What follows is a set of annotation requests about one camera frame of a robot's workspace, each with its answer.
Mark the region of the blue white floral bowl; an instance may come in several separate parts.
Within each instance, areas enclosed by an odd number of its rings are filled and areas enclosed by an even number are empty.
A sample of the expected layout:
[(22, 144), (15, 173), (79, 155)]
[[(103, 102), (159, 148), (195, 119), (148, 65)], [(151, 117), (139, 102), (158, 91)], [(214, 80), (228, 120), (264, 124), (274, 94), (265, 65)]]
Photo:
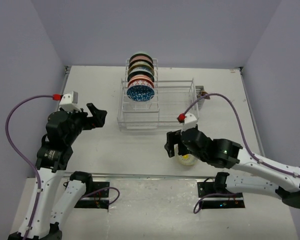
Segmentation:
[(154, 75), (153, 75), (150, 71), (144, 70), (144, 69), (136, 70), (136, 71), (133, 70), (133, 71), (127, 76), (127, 81), (129, 82), (133, 77), (135, 77), (135, 76), (137, 76), (137, 75), (147, 76), (148, 78), (151, 79), (152, 82), (155, 81)]

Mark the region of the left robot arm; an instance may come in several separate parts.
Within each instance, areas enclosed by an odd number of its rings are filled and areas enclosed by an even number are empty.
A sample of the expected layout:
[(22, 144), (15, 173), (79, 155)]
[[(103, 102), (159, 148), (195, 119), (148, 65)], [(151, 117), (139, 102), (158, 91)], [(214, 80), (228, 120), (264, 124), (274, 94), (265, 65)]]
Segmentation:
[(51, 113), (37, 152), (35, 186), (24, 220), (18, 231), (8, 236), (10, 240), (60, 240), (62, 228), (72, 209), (81, 197), (93, 193), (92, 175), (76, 171), (70, 177), (67, 188), (57, 204), (56, 192), (73, 154), (72, 144), (82, 131), (104, 126), (106, 110), (97, 109), (92, 103), (88, 115), (74, 103), (60, 105)]

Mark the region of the yellow blue patterned bowl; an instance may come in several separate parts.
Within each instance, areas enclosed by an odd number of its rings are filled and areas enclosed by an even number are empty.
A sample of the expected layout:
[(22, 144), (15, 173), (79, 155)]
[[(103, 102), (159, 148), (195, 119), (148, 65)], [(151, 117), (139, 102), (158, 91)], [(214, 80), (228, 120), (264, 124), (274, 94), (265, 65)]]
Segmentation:
[(188, 167), (194, 166), (198, 162), (198, 159), (191, 154), (178, 155), (179, 149), (177, 145), (174, 148), (174, 152), (175, 152), (174, 158), (179, 164), (183, 166), (188, 166)]

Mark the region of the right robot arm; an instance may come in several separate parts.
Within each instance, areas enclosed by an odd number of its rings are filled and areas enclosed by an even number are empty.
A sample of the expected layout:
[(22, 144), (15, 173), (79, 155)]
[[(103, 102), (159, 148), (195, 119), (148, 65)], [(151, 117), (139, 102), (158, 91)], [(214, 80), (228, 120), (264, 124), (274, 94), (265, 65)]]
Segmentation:
[(169, 131), (164, 148), (170, 158), (190, 154), (217, 169), (233, 169), (249, 174), (241, 177), (218, 172), (213, 185), (201, 196), (202, 200), (235, 198), (241, 193), (251, 193), (270, 196), (289, 207), (300, 209), (300, 167), (259, 156), (228, 139), (211, 139), (197, 127)]

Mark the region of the orange floral patterned bowl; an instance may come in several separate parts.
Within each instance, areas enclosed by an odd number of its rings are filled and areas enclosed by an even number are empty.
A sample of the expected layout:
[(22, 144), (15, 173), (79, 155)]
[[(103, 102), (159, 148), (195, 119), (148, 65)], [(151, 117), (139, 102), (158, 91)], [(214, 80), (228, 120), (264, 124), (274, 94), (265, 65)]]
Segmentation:
[(146, 86), (150, 88), (154, 88), (154, 82), (152, 79), (146, 75), (136, 75), (130, 79), (130, 81), (127, 84), (128, 88), (132, 88), (134, 86)]

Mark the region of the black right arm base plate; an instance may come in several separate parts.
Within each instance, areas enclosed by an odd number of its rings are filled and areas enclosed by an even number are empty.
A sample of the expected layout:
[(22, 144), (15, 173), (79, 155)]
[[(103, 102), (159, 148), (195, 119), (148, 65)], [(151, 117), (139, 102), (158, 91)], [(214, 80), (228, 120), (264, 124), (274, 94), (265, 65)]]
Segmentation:
[(197, 182), (198, 199), (204, 197), (195, 210), (208, 210), (208, 209), (244, 209), (246, 207), (243, 194), (238, 193), (236, 196), (221, 196), (216, 195), (214, 190), (214, 182), (211, 178), (205, 181)]

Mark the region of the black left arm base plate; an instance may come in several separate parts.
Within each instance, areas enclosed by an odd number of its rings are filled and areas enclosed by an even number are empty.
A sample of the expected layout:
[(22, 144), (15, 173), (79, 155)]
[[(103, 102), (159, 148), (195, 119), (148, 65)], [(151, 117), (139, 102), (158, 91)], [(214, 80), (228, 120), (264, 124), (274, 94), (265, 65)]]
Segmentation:
[[(108, 181), (94, 181), (92, 183), (92, 188), (88, 192), (89, 194), (95, 192), (99, 189), (109, 187), (110, 183)], [(88, 197), (80, 199), (76, 205), (75, 209), (109, 209), (109, 189), (105, 189), (98, 193), (94, 193)]]

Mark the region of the blue triangle patterned bowl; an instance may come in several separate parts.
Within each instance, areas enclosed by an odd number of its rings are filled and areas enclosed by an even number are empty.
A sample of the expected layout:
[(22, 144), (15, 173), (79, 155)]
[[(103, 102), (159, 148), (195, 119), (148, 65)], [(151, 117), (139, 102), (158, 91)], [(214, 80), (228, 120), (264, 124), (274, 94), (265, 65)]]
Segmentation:
[(130, 87), (126, 94), (132, 101), (147, 102), (155, 96), (155, 91), (149, 86), (136, 85)]

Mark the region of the yellow flower leaf bowl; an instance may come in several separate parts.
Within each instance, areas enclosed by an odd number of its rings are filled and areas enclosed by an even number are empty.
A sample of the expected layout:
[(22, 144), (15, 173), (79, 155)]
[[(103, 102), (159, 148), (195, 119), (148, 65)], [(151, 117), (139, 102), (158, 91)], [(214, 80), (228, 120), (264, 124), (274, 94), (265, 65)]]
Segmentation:
[(135, 69), (142, 69), (142, 70), (147, 70), (149, 71), (152, 75), (155, 74), (155, 71), (154, 71), (154, 67), (153, 65), (149, 64), (148, 62), (146, 61), (136, 61), (135, 63), (133, 63), (129, 69), (128, 69), (128, 74), (130, 74), (133, 70)]

